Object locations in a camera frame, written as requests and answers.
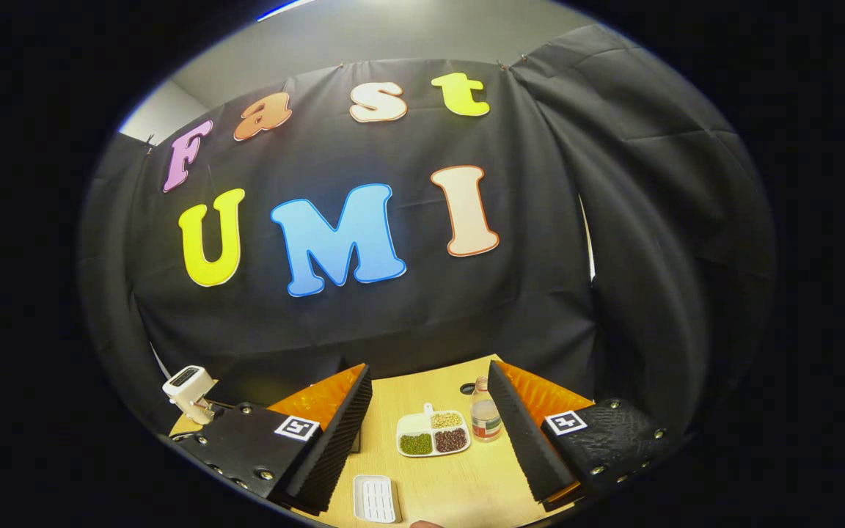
letter m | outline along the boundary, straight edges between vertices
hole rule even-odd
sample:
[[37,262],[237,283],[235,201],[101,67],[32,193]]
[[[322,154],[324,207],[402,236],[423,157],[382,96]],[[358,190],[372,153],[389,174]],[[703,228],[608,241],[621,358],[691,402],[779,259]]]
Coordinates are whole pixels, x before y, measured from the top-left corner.
[[392,194],[389,185],[381,183],[355,187],[345,198],[338,228],[305,199],[273,208],[269,218],[282,227],[289,256],[289,295],[303,297],[324,290],[325,281],[315,275],[312,260],[333,283],[345,284],[355,248],[358,267],[354,278],[358,282],[384,281],[406,273],[406,264],[396,257],[389,236],[387,200]]

wooden table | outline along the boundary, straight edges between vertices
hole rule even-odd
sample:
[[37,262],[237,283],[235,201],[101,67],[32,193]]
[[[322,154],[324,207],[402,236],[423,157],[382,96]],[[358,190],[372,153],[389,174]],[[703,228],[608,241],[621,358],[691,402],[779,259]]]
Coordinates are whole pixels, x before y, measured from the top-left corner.
[[[402,519],[390,526],[409,526],[425,519],[445,528],[514,527],[572,507],[546,513],[533,501],[511,439],[503,429],[496,441],[482,444],[472,438],[467,450],[452,455],[408,458],[396,452],[397,420],[404,414],[423,412],[426,402],[436,411],[461,412],[469,422],[470,434],[472,397],[463,395],[459,387],[487,375],[492,359],[500,360],[492,354],[452,367],[373,380],[373,399],[361,430],[361,452],[348,456],[331,507],[318,517],[293,511],[332,526],[386,526],[354,517],[352,485],[358,474],[386,475],[395,484]],[[171,434],[200,428],[182,415]]]

light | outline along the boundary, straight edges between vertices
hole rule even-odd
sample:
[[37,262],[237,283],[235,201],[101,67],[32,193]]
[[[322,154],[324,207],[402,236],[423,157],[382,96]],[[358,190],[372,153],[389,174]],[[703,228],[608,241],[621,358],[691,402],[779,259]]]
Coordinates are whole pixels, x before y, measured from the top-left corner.
[[285,4],[285,6],[278,7],[278,9],[269,11],[269,13],[266,13],[263,16],[259,17],[258,19],[256,19],[256,21],[264,21],[265,19],[268,19],[269,17],[274,17],[274,16],[278,15],[282,11],[288,11],[288,10],[291,10],[292,7],[298,7],[298,6],[301,6],[302,4],[308,4],[309,2],[314,2],[314,0],[295,0],[295,2],[289,2],[288,4]]

white plate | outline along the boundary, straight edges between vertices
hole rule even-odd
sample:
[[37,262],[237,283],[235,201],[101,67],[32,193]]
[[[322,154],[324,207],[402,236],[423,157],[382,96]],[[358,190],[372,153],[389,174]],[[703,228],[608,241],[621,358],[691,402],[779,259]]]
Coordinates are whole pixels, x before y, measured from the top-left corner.
[[[462,424],[453,425],[450,428],[433,429],[433,414],[455,414],[457,415],[457,417],[461,418]],[[435,433],[439,431],[451,431],[457,428],[460,428],[463,432],[465,432],[465,445],[463,445],[463,447],[459,449],[456,449],[455,451],[446,451],[445,453],[439,453],[439,451],[436,450]],[[425,455],[410,455],[403,453],[403,449],[400,449],[400,437],[418,436],[420,434],[429,435],[429,438],[432,440],[432,451]],[[459,411],[433,411],[432,404],[426,403],[424,406],[422,406],[422,412],[420,412],[419,414],[407,414],[405,417],[400,418],[400,421],[396,423],[396,451],[404,457],[418,458],[439,457],[439,455],[452,455],[453,453],[460,453],[462,451],[465,451],[467,448],[469,448],[470,445],[472,445],[472,435],[469,435],[469,425],[465,421],[465,417],[463,417],[463,415]]]
[[396,487],[381,474],[359,474],[354,478],[354,517],[363,521],[400,522]]

beans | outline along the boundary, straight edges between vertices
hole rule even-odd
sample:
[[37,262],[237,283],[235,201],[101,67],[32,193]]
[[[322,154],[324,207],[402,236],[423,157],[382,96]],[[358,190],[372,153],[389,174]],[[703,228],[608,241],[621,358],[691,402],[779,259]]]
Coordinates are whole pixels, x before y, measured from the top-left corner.
[[400,437],[400,449],[407,455],[428,455],[432,453],[432,437],[428,434],[402,435]]
[[462,425],[462,417],[455,412],[442,412],[442,414],[432,415],[432,428],[453,428],[456,425]]
[[459,451],[462,447],[465,447],[465,429],[436,432],[436,450],[439,453]]

